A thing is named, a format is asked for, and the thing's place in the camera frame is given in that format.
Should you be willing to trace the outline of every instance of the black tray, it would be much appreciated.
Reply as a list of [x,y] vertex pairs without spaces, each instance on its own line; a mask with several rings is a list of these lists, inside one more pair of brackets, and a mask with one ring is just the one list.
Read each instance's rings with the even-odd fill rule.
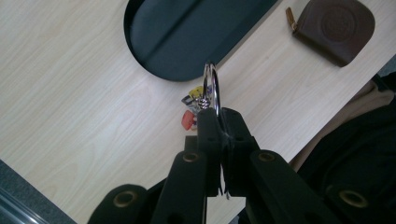
[[172,81],[219,63],[276,0],[130,0],[124,32],[136,60]]

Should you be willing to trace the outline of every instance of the coin purse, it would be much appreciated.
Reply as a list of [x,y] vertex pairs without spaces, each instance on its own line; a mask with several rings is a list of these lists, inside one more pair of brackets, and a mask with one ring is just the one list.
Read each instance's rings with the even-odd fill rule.
[[351,63],[370,40],[375,17],[356,0],[311,0],[295,22],[286,10],[293,36],[343,67]]

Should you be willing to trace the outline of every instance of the keychain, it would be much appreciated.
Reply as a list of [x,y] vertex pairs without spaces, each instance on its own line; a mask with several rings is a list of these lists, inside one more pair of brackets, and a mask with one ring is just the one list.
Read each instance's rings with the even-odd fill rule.
[[213,63],[205,64],[204,86],[198,86],[189,91],[189,95],[185,96],[181,102],[188,108],[181,120],[181,125],[186,130],[196,130],[197,114],[201,110],[209,108],[211,105],[216,110],[216,115],[219,116],[219,80],[216,66]]

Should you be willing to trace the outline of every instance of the light wood surface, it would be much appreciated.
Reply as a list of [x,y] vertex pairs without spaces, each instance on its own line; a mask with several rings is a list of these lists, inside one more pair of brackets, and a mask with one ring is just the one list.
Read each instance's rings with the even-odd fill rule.
[[[372,39],[339,68],[291,36],[283,0],[219,65],[222,106],[239,111],[261,148],[287,161],[396,53],[396,2],[362,0]],[[115,187],[150,188],[186,132],[180,102],[200,78],[146,72],[123,35],[127,1],[0,1],[0,159],[77,223]],[[243,199],[210,199],[227,223]]]

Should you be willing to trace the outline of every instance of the zipper pull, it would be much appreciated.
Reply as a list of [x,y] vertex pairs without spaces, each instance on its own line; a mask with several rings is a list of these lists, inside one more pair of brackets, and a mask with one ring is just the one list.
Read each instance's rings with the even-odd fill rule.
[[286,9],[286,17],[288,18],[291,30],[295,32],[297,30],[297,22],[294,20],[293,12],[291,11],[290,7]]

